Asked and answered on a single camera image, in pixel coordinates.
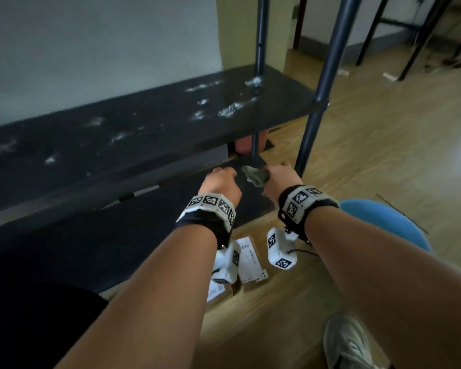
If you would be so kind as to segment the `person's right hand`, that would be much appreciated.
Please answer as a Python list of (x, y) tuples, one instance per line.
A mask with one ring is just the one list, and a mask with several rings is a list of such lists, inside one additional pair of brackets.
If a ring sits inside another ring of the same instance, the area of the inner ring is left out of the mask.
[(269, 173), (269, 179), (264, 184), (264, 196), (271, 199), (277, 206), (281, 194), (291, 186), (303, 185), (301, 177), (295, 172), (289, 162), (268, 164), (263, 170)]

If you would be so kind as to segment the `person's left hand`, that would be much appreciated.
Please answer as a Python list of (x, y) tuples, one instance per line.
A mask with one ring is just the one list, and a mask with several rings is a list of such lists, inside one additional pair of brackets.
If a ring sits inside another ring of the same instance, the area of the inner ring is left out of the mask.
[(222, 194), (237, 208), (242, 197), (242, 192), (235, 182), (236, 176), (237, 172), (232, 167), (216, 167), (206, 176), (199, 188), (198, 194)]

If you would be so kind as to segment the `grey-green cleaning cloth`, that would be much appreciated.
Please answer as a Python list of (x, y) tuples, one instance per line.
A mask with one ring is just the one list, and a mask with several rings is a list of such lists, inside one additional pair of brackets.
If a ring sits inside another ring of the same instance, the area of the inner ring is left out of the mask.
[(258, 169), (249, 165), (242, 166), (241, 171), (244, 173), (246, 180), (256, 187), (264, 187), (271, 176), (269, 171)]

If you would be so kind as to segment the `person's left forearm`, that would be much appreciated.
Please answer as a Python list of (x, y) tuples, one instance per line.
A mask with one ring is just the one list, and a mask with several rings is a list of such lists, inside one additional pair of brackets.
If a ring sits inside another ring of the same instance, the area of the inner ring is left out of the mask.
[(208, 228), (175, 229), (55, 369), (189, 369), (216, 250)]

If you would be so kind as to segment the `person's right forearm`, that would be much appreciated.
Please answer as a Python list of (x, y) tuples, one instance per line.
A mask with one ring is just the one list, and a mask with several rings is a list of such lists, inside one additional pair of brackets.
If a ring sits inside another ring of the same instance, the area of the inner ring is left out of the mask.
[(334, 207), (305, 232), (396, 369), (461, 369), (461, 269)]

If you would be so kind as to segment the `left wrist marker band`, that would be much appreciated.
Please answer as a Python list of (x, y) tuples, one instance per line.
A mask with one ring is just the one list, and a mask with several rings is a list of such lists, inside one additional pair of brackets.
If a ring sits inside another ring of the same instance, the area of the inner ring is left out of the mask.
[(206, 193), (191, 198), (176, 221), (176, 228), (201, 225), (217, 239), (218, 250), (228, 248), (236, 218), (235, 207), (223, 194)]

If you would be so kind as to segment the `wrist marker band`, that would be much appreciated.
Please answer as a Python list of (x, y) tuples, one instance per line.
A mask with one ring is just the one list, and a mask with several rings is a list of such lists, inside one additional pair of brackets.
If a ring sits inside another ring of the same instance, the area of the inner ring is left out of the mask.
[(236, 218), (235, 207), (223, 194), (206, 193), (191, 198), (176, 221), (176, 228), (201, 225), (217, 239), (218, 250), (228, 248)]
[(284, 223), (288, 232), (295, 233), (299, 239), (308, 242), (305, 232), (308, 214), (316, 208), (328, 206), (340, 208), (336, 200), (314, 186), (295, 185), (281, 193), (278, 201), (278, 218)]

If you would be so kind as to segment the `right wrist marker band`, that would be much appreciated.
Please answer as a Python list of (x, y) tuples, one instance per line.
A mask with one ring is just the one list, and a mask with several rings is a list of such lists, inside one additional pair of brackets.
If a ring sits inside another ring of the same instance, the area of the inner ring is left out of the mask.
[(278, 218), (284, 223), (288, 232), (295, 233), (299, 239), (308, 242), (305, 232), (308, 214), (316, 208), (328, 206), (340, 208), (336, 200), (314, 186), (295, 185), (281, 193), (278, 201)]

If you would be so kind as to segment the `orange-red bucket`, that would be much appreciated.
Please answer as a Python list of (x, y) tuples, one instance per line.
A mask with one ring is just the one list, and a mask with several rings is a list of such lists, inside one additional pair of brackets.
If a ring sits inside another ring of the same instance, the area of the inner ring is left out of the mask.
[[(268, 142), (269, 130), (263, 130), (259, 133), (258, 137), (258, 152), (262, 152), (266, 149)], [(252, 154), (252, 138), (253, 136), (246, 136), (238, 139), (234, 142), (234, 149), (238, 155), (250, 155)]]

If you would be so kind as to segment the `white paper receipt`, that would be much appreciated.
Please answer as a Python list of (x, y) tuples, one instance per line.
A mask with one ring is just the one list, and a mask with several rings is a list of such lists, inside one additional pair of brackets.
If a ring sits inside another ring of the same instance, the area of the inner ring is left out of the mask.
[(260, 263), (260, 255), (251, 237), (237, 239), (240, 261), (238, 276), (242, 284), (259, 283), (269, 279), (267, 270)]

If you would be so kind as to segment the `dark metal shelf rack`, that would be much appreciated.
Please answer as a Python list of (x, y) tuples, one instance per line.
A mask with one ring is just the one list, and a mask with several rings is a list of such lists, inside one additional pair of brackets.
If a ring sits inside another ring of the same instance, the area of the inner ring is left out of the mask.
[(190, 167), (151, 192), (156, 172), (308, 115), (302, 175), (362, 0), (342, 0), (318, 88), (256, 66), (180, 81), (0, 127), (0, 266), (11, 278), (103, 292), (128, 279), (173, 229), (210, 167)]

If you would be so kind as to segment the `small white paper slip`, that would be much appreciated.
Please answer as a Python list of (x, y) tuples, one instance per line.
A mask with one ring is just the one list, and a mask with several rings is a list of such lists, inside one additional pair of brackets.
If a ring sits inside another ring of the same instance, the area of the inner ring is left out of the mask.
[(215, 298), (224, 294), (225, 291), (226, 287), (224, 284), (216, 283), (214, 280), (211, 279), (209, 284), (207, 303), (210, 303)]

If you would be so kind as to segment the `blue round stool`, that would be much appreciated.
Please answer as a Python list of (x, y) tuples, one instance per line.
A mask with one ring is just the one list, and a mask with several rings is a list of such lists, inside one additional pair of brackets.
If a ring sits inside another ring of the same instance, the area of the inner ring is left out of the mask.
[(432, 252), (432, 247), (422, 230), (413, 221), (391, 206), (367, 199), (347, 199), (339, 201), (339, 207), (353, 217), (397, 235), (428, 252)]

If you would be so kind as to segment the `person's white sneaker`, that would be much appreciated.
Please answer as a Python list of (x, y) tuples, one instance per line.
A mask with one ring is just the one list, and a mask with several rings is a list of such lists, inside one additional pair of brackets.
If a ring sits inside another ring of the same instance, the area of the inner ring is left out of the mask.
[(337, 313), (328, 319), (322, 345), (328, 369), (380, 369), (373, 362), (362, 325), (349, 314)]

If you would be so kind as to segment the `black metal table legs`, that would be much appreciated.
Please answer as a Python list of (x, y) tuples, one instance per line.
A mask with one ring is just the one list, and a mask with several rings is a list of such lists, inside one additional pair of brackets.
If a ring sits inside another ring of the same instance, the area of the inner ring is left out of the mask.
[[(421, 24), (417, 23), (416, 19), (425, 0), (417, 0), (418, 6), (411, 22), (403, 22), (401, 20), (384, 17), (383, 14), (389, 1), (390, 0), (381, 0), (377, 11), (375, 12), (375, 16), (367, 36), (361, 45), (361, 49), (355, 65), (360, 66), (363, 63), (369, 48), (373, 44), (374, 35), (380, 24), (402, 28), (403, 30), (406, 30), (410, 33), (408, 41), (414, 48), (408, 62), (406, 63), (401, 73), (398, 75), (398, 81), (404, 81), (410, 73), (413, 65), (417, 61), (419, 55), (429, 44), (431, 39), (435, 39), (437, 43), (455, 43), (453, 40), (449, 39), (449, 35), (461, 24), (461, 0), (434, 0), (434, 3), (428, 11), (428, 14), (426, 15), (423, 23)], [(434, 32), (436, 26), (443, 19), (443, 16), (446, 14), (446, 12), (459, 13), (460, 17), (443, 35), (435, 35)]]

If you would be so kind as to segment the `person's black shorts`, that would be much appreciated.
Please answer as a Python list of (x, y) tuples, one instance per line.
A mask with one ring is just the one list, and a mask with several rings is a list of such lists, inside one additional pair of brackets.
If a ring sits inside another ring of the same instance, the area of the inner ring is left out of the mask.
[(0, 369), (53, 369), (108, 304), (0, 256)]

